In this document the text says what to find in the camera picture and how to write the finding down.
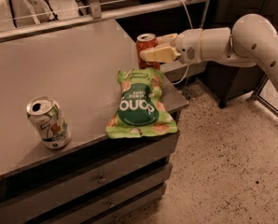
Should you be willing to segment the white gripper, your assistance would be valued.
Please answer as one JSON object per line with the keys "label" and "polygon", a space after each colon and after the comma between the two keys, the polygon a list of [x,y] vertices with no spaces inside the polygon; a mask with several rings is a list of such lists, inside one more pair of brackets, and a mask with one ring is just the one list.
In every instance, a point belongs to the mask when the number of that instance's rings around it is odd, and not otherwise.
{"label": "white gripper", "polygon": [[200,63],[201,58],[202,29],[189,29],[181,34],[168,34],[157,36],[156,46],[142,50],[139,55],[145,62],[170,63],[178,58],[181,63]]}

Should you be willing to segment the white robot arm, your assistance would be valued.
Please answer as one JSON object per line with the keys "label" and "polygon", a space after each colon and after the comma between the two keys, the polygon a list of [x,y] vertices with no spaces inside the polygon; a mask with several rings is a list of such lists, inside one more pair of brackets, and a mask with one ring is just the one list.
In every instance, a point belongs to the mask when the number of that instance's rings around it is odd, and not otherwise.
{"label": "white robot arm", "polygon": [[278,91],[278,33],[258,14],[242,16],[232,28],[189,29],[159,36],[156,41],[156,47],[139,52],[143,61],[216,62],[242,68],[257,65]]}

